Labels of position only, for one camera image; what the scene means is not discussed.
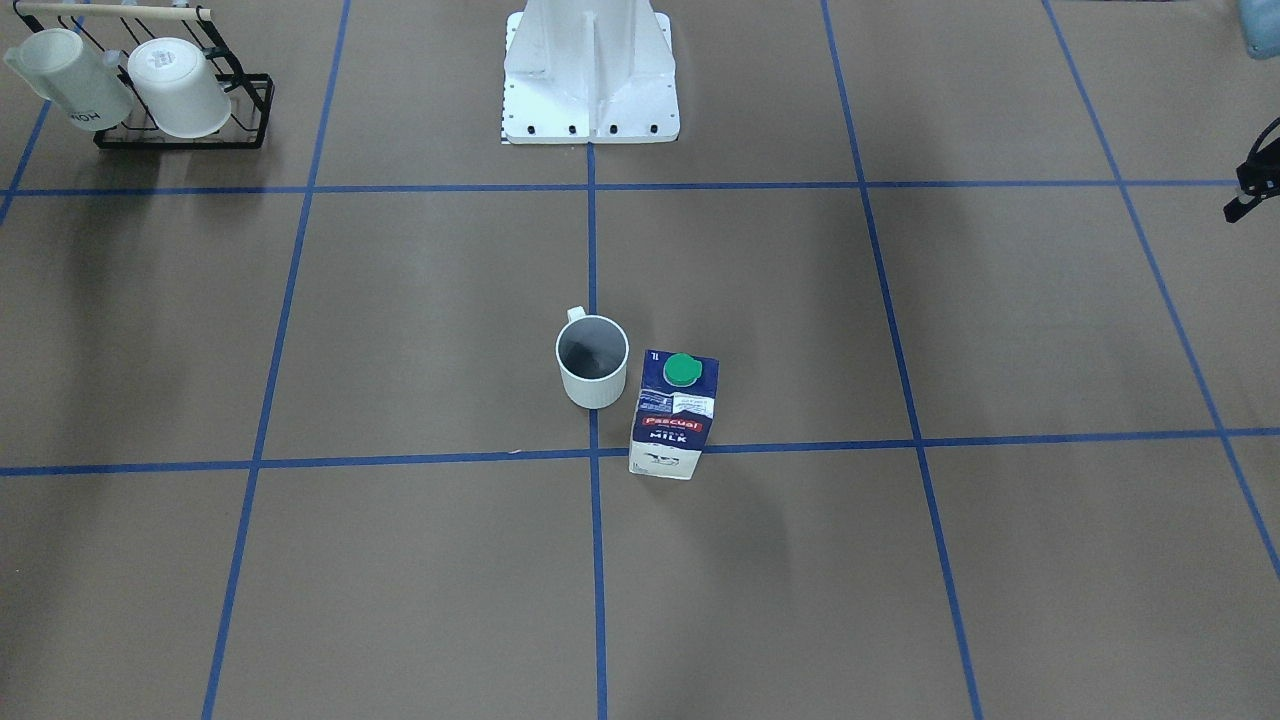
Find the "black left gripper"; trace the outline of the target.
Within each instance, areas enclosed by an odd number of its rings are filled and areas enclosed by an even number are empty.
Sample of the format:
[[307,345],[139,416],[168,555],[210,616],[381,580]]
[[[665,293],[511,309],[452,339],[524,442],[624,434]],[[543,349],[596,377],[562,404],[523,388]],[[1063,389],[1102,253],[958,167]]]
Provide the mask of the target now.
[[1279,191],[1279,119],[1271,120],[1254,138],[1245,159],[1236,167],[1236,196],[1222,208],[1226,223],[1234,224]]

